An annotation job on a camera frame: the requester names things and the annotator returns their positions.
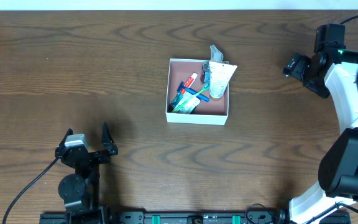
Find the blue disposable razor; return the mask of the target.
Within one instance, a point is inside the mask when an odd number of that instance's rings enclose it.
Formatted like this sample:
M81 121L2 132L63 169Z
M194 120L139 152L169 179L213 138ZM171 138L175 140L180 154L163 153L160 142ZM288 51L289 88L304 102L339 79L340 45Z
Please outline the blue disposable razor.
M195 90L193 90L193 89L191 89L191 88L185 87L183 82L180 83L180 86L178 87L177 92L179 93L179 92L181 92L182 90L185 90L185 91L187 91L188 93L191 93L192 95L197 94L197 91L195 91ZM206 102L209 101L209 98L208 98L207 96L202 95L202 94L199 94L199 95L197 96L197 98L198 98L199 100L203 100L203 101L206 101Z

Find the clear blue soap pump bottle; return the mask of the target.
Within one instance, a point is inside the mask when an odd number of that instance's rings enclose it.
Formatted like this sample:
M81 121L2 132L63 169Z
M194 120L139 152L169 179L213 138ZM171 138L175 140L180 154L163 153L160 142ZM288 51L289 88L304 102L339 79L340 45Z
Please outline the clear blue soap pump bottle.
M223 53L219 51L215 45L210 46L210 51L211 51L211 59L203 62L203 72L204 72L202 78L203 83L209 83L210 81L210 76L211 76L211 72L209 69L210 62L227 63L227 61L224 61Z

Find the green soap bar box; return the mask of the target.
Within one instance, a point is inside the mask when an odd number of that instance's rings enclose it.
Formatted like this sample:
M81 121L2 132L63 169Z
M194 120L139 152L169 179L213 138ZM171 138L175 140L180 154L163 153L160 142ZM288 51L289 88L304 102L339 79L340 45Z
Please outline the green soap bar box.
M193 97L191 93L186 92L182 99L173 108L173 113L191 114L195 108L201 103L197 97Z

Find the white cardboard box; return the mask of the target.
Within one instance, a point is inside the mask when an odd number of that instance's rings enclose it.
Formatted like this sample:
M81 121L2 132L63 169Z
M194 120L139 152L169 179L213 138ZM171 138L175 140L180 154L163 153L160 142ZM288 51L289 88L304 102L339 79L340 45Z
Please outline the white cardboard box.
M203 86L204 60L171 58L168 71L165 115L169 123L224 125L229 114L229 88L219 100L201 101L192 114L172 113L170 103L177 95L180 83L187 81L193 73L198 77L191 88L200 91Z

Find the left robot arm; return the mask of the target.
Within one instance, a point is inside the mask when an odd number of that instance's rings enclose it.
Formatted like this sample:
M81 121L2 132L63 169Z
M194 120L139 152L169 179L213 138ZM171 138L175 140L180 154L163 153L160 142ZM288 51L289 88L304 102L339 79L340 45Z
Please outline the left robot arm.
M59 183L58 194L64 201L65 223L110 223L111 212L99 202L99 167L111 162L118 148L110 135L108 124L103 124L101 151L89 152L84 134L69 129L55 150L55 158L75 170Z

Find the green white toothbrush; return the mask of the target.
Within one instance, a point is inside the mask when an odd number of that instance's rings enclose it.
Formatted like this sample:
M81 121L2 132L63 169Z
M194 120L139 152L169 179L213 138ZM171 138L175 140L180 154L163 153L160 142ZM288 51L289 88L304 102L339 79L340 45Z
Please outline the green white toothbrush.
M195 91L190 87L185 87L181 82L177 95L170 104L172 113L191 114L202 101L209 102L209 97L203 95L208 88L209 85L204 84L200 91Z

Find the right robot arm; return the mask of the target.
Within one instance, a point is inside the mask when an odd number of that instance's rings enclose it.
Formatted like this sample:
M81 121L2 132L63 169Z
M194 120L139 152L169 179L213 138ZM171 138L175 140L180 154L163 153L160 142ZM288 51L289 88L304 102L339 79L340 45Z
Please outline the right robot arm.
M314 55L294 54L282 71L333 99L340 136L322 158L317 182L278 215L281 223L349 223L338 210L358 203L358 52L347 50L345 29L343 24L318 27Z

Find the white lotion tube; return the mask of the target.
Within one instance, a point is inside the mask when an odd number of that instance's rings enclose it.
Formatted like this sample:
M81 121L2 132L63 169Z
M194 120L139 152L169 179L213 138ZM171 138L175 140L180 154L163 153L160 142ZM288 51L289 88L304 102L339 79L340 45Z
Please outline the white lotion tube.
M237 65L209 62L209 95L212 98L219 99L223 97L228 83L236 70Z

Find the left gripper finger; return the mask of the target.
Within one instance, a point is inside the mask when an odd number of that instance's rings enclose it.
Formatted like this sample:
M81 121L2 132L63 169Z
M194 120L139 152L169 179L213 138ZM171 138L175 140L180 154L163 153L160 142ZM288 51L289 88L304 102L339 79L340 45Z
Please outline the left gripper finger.
M101 144L105 148L105 150L116 150L117 146L110 135L109 128L107 122L103 123L103 131L101 136Z
M67 140L67 137L72 135L73 134L73 130L71 128L68 128L65 136L63 137L62 141L61 141L61 145L64 145L66 140Z

